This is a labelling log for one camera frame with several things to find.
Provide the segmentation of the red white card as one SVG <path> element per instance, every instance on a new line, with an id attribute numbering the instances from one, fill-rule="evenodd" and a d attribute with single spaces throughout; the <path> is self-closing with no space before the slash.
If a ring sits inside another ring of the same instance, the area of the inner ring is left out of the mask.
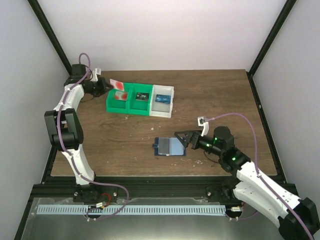
<path id="1" fill-rule="evenodd" d="M 114 94 L 114 98 L 119 101 L 126 101 L 128 99 L 127 91 L 116 91 Z"/>
<path id="2" fill-rule="evenodd" d="M 121 81 L 117 81 L 114 79 L 109 79 L 110 85 L 113 86 L 114 89 L 118 90 L 118 91 L 124 91 L 125 90 L 125 86 L 124 83 Z"/>

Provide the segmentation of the navy blue card holder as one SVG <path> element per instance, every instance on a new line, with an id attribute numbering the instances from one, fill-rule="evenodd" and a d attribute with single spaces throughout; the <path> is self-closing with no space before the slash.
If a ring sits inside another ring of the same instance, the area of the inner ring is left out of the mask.
<path id="1" fill-rule="evenodd" d="M 183 147 L 183 145 L 179 142 L 176 137 L 168 137 L 170 139 L 170 147 L 169 147 L 169 155 L 161 155 L 158 153 L 158 143 L 159 137 L 154 139 L 154 143 L 152 148 L 154 149 L 155 156 L 163 156 L 163 157 L 177 157 L 177 156 L 186 156 L 187 151 Z"/>

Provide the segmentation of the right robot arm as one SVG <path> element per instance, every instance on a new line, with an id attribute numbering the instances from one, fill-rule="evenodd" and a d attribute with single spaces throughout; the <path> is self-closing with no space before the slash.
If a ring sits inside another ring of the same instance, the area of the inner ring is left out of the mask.
<path id="1" fill-rule="evenodd" d="M 185 148 L 191 146 L 218 156 L 221 167 L 236 179 L 231 188 L 234 197 L 269 219 L 283 239 L 314 238 L 320 229 L 315 203 L 308 197 L 300 198 L 265 175 L 235 146 L 235 138 L 228 127 L 216 127 L 212 137 L 199 130 L 176 131 L 174 135 Z"/>

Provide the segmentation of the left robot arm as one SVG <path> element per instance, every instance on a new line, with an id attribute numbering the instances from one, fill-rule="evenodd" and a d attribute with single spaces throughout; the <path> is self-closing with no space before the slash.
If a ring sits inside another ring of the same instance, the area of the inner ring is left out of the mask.
<path id="1" fill-rule="evenodd" d="M 102 194 L 93 184 L 96 174 L 84 153 L 84 132 L 77 109 L 85 94 L 98 98 L 112 89 L 101 76 L 100 68 L 90 70 L 84 64 L 73 64 L 59 103 L 44 114 L 49 141 L 71 166 L 76 182 L 75 196 L 83 201 L 97 201 Z"/>

